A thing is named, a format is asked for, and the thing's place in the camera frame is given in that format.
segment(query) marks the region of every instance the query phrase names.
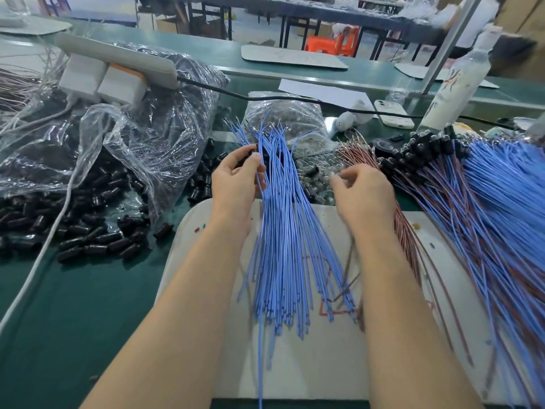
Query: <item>black cable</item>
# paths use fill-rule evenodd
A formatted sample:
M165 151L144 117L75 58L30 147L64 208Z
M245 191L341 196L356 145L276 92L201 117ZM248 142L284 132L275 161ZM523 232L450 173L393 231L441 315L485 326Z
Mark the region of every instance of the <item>black cable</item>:
M246 100L248 102L261 102L263 100L297 100L299 102L306 102L306 103L314 103L316 105L330 105L330 106L335 106L335 107L338 107L340 109L343 109L343 110L347 110L349 112L352 112L352 113L362 113L362 114L378 114L378 115L382 115L382 116L398 116L400 118L409 118L409 119L423 119L424 116L420 116L420 115L406 115L406 114L399 114L399 113L390 113L390 112L379 112L378 110L358 110L358 109L348 109L346 107L342 107L342 106L338 106L338 105L333 105L331 103L326 103L326 102L322 102L321 100L316 100L316 99L310 99L309 97L301 97L301 96L260 96L260 97L249 97L249 96L244 96L244 95L241 95L241 94L238 94L238 93L235 93L233 91L229 91L229 90L226 90L226 89L222 89L221 87L215 87L215 86L211 86L209 84L206 84L206 83L201 83L201 82L197 82L197 81L194 81L194 80L191 80L191 79L188 79L184 76L181 76L181 75L178 75L178 80L182 83L187 83L187 84L192 84L193 86L197 86L197 87L200 87L200 88L203 88L203 89L208 89L208 90L214 90L218 93L223 93L225 95L228 95L228 96L233 96L233 97L236 97L237 99L241 99L241 100ZM467 119L467 120L472 120L474 122L480 122L480 123L484 123L485 125L492 125L492 126L498 126L499 128L504 128L504 129L510 129L512 130L513 128L509 125L505 125L503 123L497 123L497 122L492 122L491 120L487 120L487 119L481 119L481 118L476 118L476 117L473 117L473 116L464 116L464 115L460 115L459 116L460 119Z

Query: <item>pile of black parts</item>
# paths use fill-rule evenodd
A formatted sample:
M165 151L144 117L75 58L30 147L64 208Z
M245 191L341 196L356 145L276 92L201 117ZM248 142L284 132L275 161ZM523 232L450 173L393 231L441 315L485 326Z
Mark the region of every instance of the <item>pile of black parts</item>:
M143 201L142 214L120 218L119 230L108 232L105 209L119 204L125 192L131 189ZM102 149L83 183L72 190L69 207L55 232L54 240L59 243L60 251L58 262L113 254L124 260L137 257L148 246L147 200L146 188L134 173ZM3 233L0 254L32 253L41 248L65 201L66 196L61 192L36 192L0 199L0 232ZM172 229L171 224L164 224L154 236L157 240L165 239Z
M392 156L379 157L380 170L391 178L396 173L403 173L417 185L425 183L418 171L440 155L456 155L459 159L469 156L471 148L456 137L454 128L447 125L437 134L429 131L411 134L411 139L400 150L394 149Z
M205 153L197 167L195 174L187 181L186 189L190 192L187 200L195 205L205 199L212 198L212 173L221 164L221 161L227 156L227 152L216 157L209 157L207 153L214 150L214 140L208 139Z

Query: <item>forearm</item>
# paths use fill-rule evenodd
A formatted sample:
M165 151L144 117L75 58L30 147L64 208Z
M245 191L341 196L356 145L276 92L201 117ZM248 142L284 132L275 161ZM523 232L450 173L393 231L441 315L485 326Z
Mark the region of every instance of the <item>forearm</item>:
M373 408L482 408L392 229L356 233Z
M211 222L83 408L208 408L244 235Z

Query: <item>white mat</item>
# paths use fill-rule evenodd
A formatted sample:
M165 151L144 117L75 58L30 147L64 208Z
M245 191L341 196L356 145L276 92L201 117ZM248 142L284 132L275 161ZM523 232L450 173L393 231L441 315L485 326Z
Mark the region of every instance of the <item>white mat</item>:
M319 68L348 68L336 56L279 47L245 45L240 48L244 60L268 63L296 64Z
M428 72L428 68L424 66L417 66L415 64L410 63L397 63L396 69L398 69L401 73L414 77L416 79L424 79L426 77L426 73ZM442 69L437 77L435 78L436 81L442 82L448 77L448 68ZM491 89L499 89L500 87L497 84L491 83L487 80L483 80L481 83L481 87L488 87Z
M214 388L214 397L217 398L257 397L258 326L251 318L254 284L249 284L240 303L236 302L236 296L240 290L259 232L261 206L259 200L255 201L252 206L252 231L242 249L240 267L236 274L220 371ZM184 257L201 234L203 225L208 223L211 207L211 199L193 207L178 227L159 285L157 298L161 296ZM341 263L346 264L350 249L350 236L338 217L336 208L317 205L313 208L327 230ZM436 277L432 276L432 282L437 291L456 355L484 402L506 404L505 388L499 373L495 374L488 395L484 396L483 394L493 347L489 341L491 335L486 314L475 295L470 279L423 213L406 212L405 216L409 222L418 222L421 225L417 233L443 277L460 318L475 367L472 368L468 364L445 295ZM357 273L358 261L357 257L353 257L349 280L351 280L350 276L355 276ZM426 280L424 280L423 286L426 298L435 310L435 317L438 319L437 308L433 304L433 297ZM332 323L328 321L327 317L320 316L321 299L316 293L314 281L312 282L312 292L314 310L311 311L310 333L304 340L300 340L294 327L291 330L283 330L282 336L276 338L272 368L264 371L264 397L368 400L369 378L365 336L346 315L336 315ZM361 289L356 283L353 286L356 302L359 302L360 292ZM264 354L267 354L270 330L266 331L265 338L264 350L266 352ZM514 402L521 404L520 397L514 395Z
M70 23L51 18L27 16L24 20L27 23L26 26L20 28L0 27L0 33L44 36L46 34L62 32L72 27Z

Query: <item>plastic bottle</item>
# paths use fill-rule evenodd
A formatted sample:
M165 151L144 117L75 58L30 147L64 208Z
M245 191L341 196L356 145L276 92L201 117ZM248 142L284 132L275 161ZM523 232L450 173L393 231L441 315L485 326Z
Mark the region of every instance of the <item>plastic bottle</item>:
M412 63L412 56L416 52L416 47L418 47L417 43L411 43L409 47L407 47L407 49L403 51L403 53L399 56L399 58L396 58L394 56L391 62ZM411 89L409 89L409 85L411 83L412 83L412 79L410 77L400 78L397 84L393 86L393 89L390 90L390 93L388 96L386 96L385 100L387 102L396 102L396 103L399 103L401 106L403 106L403 104L405 103L406 97L411 92Z
M30 10L28 8L28 4L24 0L4 0L8 8L16 13L16 14L23 14L25 16L30 15Z
M490 26L482 32L473 50L456 60L422 119L418 132L442 130L454 123L471 100L490 70L488 53L501 35L501 27Z

